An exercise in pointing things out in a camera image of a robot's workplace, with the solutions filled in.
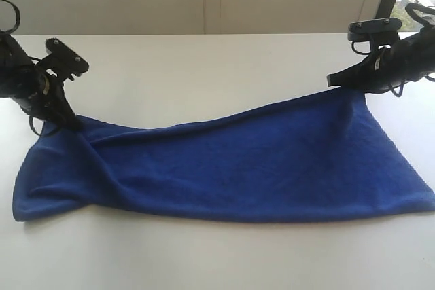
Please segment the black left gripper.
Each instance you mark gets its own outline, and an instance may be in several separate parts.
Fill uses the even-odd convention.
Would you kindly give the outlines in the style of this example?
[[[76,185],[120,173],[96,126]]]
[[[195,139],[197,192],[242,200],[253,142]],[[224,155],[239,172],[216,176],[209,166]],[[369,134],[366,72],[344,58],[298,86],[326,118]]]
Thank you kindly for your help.
[[[64,82],[52,71],[36,67],[41,59],[27,55],[6,31],[1,32],[1,97],[18,104],[29,119],[61,122],[71,131],[82,129],[82,123],[65,98]]]

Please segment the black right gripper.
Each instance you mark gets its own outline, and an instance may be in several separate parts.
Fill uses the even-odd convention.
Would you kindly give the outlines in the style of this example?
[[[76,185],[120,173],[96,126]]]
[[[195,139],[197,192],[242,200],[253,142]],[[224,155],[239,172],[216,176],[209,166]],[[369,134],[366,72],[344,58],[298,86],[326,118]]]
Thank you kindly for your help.
[[[434,72],[434,29],[400,39],[390,47],[372,51],[367,61],[327,75],[327,85],[363,88],[363,92],[394,95],[403,93],[404,85]]]

